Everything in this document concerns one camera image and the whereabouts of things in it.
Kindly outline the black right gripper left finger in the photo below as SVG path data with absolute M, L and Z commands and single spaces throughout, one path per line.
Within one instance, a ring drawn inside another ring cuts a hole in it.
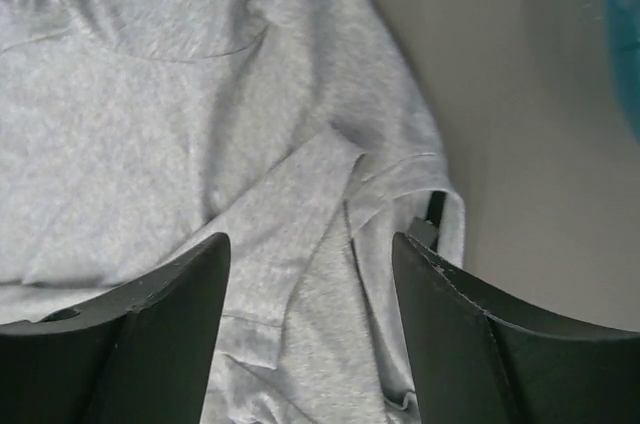
M 229 271 L 215 234 L 99 297 L 2 325 L 2 422 L 199 422 Z

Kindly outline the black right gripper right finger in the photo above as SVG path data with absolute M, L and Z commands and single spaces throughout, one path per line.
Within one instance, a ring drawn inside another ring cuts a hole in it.
M 639 335 L 556 314 L 393 239 L 425 423 L 636 423 Z

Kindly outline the grey adidas t-shirt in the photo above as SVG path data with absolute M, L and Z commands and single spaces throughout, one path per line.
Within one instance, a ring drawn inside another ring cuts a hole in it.
M 206 423 L 415 423 L 392 239 L 464 204 L 369 0 L 1 0 L 1 318 L 217 232 Z

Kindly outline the teal plastic bin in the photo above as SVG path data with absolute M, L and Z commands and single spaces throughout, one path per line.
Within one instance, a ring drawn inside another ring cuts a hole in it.
M 604 0 L 607 43 L 617 100 L 639 140 L 639 0 Z

